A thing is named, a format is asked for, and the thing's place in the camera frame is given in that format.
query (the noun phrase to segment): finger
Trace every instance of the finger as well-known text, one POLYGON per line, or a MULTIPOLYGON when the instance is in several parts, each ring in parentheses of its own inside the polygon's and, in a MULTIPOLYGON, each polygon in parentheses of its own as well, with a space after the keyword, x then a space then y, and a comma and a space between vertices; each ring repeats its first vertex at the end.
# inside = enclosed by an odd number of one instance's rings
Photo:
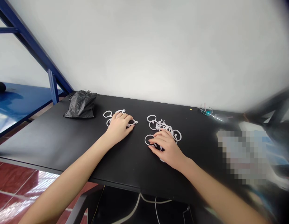
POLYGON ((168 133, 164 129, 155 133, 153 136, 156 137, 157 135, 162 135, 163 137, 166 137, 166 138, 169 137, 168 133))
POLYGON ((120 118, 122 115, 123 115, 123 113, 118 113, 118 115, 116 117, 120 118))
POLYGON ((126 128, 127 134, 129 134, 133 130, 134 126, 135 125, 131 125, 130 127, 126 128))
POLYGON ((121 116, 121 119, 125 119, 126 117, 128 117, 128 114, 123 114, 123 115, 121 116))
POLYGON ((163 152, 156 149, 154 146, 148 146, 150 148, 150 150, 155 154, 157 155, 159 158, 162 157, 163 155, 163 152))
POLYGON ((164 148, 164 144, 166 143, 165 141, 163 141, 162 139, 160 138, 152 138, 152 139, 149 139, 149 142, 152 144, 152 143, 157 143, 158 145, 162 146, 164 148))
POLYGON ((118 114, 119 114, 119 112, 116 112, 116 113, 112 116, 111 120, 114 120, 118 114))
POLYGON ((163 130, 169 135, 169 137, 173 138, 173 135, 171 134, 171 132, 169 130, 165 130, 165 129, 163 129, 163 130))
POLYGON ((162 139, 163 141, 167 141, 168 138, 164 137, 164 136, 161 136, 161 135, 157 135, 155 138, 159 138, 159 139, 162 139))
POLYGON ((129 122, 130 120, 133 120, 133 117, 131 115, 129 115, 125 118, 125 120, 127 120, 129 122))

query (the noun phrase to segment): hand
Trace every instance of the hand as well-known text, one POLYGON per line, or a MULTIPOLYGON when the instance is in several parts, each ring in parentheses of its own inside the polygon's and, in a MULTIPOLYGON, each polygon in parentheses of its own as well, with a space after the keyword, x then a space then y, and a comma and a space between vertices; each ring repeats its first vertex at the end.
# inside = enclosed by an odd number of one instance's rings
POLYGON ((149 146, 153 153, 160 159, 170 165, 172 168, 181 171, 183 164, 186 163, 187 157, 182 153, 181 149, 176 144, 173 136, 168 130, 162 129, 154 134, 155 138, 149 140, 151 144, 158 144, 164 148, 164 151, 156 149, 154 146, 149 146))
POLYGON ((134 128, 134 125, 126 128, 128 122, 132 119, 133 117, 131 115, 119 112, 115 113, 111 118, 107 131, 104 134, 104 136, 107 138, 107 141, 115 145, 123 140, 124 137, 126 137, 134 128))

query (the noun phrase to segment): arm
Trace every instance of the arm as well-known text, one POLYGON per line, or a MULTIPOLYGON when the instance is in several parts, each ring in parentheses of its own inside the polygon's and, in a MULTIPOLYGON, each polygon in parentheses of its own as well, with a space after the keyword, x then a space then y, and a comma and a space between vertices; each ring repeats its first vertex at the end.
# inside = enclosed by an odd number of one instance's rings
POLYGON ((172 168, 180 171, 217 212, 224 223, 268 223, 234 192, 207 174, 193 160, 187 158, 177 146, 169 131, 162 130, 154 134, 154 137, 149 140, 151 144, 157 143, 165 151, 161 152, 155 147, 149 146, 152 152, 172 168))
POLYGON ((105 134, 41 194, 19 223, 56 223, 86 184, 106 152, 132 131, 134 125, 126 129, 129 120, 132 119, 133 117, 127 114, 114 114, 105 134))

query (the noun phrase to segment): cable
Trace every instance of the cable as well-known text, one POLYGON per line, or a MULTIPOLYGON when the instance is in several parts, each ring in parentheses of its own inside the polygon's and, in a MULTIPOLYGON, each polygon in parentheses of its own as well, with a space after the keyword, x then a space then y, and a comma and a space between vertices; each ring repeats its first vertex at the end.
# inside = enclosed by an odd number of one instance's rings
POLYGON ((92 218, 92 222, 94 221, 95 215, 96 215, 96 213, 97 213, 97 210, 98 210, 98 207, 99 207, 99 203, 100 203, 100 200, 101 200, 101 197, 102 197, 102 194, 103 194, 104 189, 105 189, 105 185, 104 185, 104 187, 103 187, 101 196, 100 196, 100 198, 99 198, 99 201, 98 201, 98 204, 97 204, 97 208, 96 208, 96 210, 95 210, 95 214, 94 214, 94 216, 93 216, 93 218, 92 218))
POLYGON ((157 202, 157 201, 156 201, 157 197, 155 198, 155 201, 148 201, 148 200, 146 200, 146 199, 142 196, 141 193, 139 193, 139 195, 138 195, 138 200, 137 200, 137 203, 136 203, 133 211, 132 211, 129 215, 127 215, 126 217, 124 217, 124 218, 122 218, 122 219, 120 219, 120 220, 118 220, 118 221, 116 221, 116 222, 114 222, 114 223, 112 223, 112 224, 121 224, 121 223, 127 221, 128 219, 130 219, 130 218, 132 217, 132 215, 134 214, 134 212, 136 211, 136 209, 137 209, 137 206, 138 206, 140 197, 141 197, 145 202, 154 203, 154 204, 155 204, 156 215, 157 215, 156 204, 164 204, 164 203, 167 203, 167 202, 171 202, 171 201, 172 201, 172 200, 167 200, 167 201, 157 202))
POLYGON ((193 224, 194 224, 194 220, 193 220, 193 217, 192 217, 192 213, 191 213, 190 206, 189 206, 189 212, 190 212, 190 215, 191 215, 192 222, 193 222, 193 224))
POLYGON ((171 202, 172 200, 167 200, 167 201, 162 201, 162 202, 157 202, 157 201, 148 201, 147 199, 145 199, 142 195, 142 193, 140 193, 140 196, 141 198, 145 201, 145 202, 148 202, 148 203, 155 203, 155 204, 164 204, 164 203, 167 203, 167 202, 171 202))
POLYGON ((157 216, 158 223, 160 224, 158 214, 157 214, 157 197, 155 197, 155 210, 156 210, 156 216, 157 216))
POLYGON ((124 218, 122 218, 122 219, 120 219, 120 220, 118 220, 118 221, 116 221, 116 222, 114 222, 112 224, 121 224, 121 223, 127 221, 128 219, 130 219, 131 216, 133 216, 134 212, 137 209, 137 206, 138 206, 138 203, 139 203, 139 199, 140 199, 140 194, 138 195, 138 200, 137 200, 136 205, 135 205, 134 209, 132 210, 132 212, 129 215, 127 215, 126 217, 124 217, 124 218))
POLYGON ((184 224, 186 224, 186 222, 185 222, 185 217, 184 217, 184 213, 187 212, 187 211, 189 211, 189 209, 190 209, 190 208, 189 208, 189 205, 188 205, 187 209, 183 212, 184 224))

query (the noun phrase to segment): pixelated area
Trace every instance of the pixelated area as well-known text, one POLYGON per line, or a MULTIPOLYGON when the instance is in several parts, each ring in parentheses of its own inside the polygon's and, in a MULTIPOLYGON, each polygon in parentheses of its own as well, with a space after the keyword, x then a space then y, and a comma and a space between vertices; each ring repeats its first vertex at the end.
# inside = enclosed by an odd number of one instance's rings
POLYGON ((219 131, 218 147, 228 174, 241 184, 266 184, 267 142, 265 131, 219 131))

